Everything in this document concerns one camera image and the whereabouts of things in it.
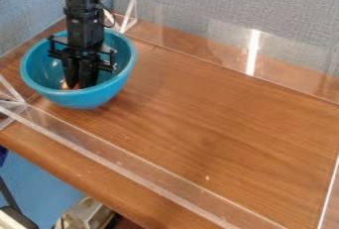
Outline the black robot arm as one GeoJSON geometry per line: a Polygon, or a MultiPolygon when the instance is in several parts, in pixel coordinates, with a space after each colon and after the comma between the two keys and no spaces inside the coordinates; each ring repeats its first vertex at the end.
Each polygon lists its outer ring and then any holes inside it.
{"type": "Polygon", "coordinates": [[[104,10],[101,0],[65,0],[66,35],[48,37],[69,89],[96,86],[98,72],[114,71],[117,50],[104,44],[104,10]]]}

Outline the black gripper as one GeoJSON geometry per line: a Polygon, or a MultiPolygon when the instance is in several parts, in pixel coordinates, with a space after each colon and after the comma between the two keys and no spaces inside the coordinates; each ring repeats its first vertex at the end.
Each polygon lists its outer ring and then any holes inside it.
{"type": "Polygon", "coordinates": [[[104,10],[65,8],[66,35],[50,35],[48,54],[62,63],[65,82],[80,88],[96,86],[100,70],[114,71],[116,49],[104,44],[104,10]]]}

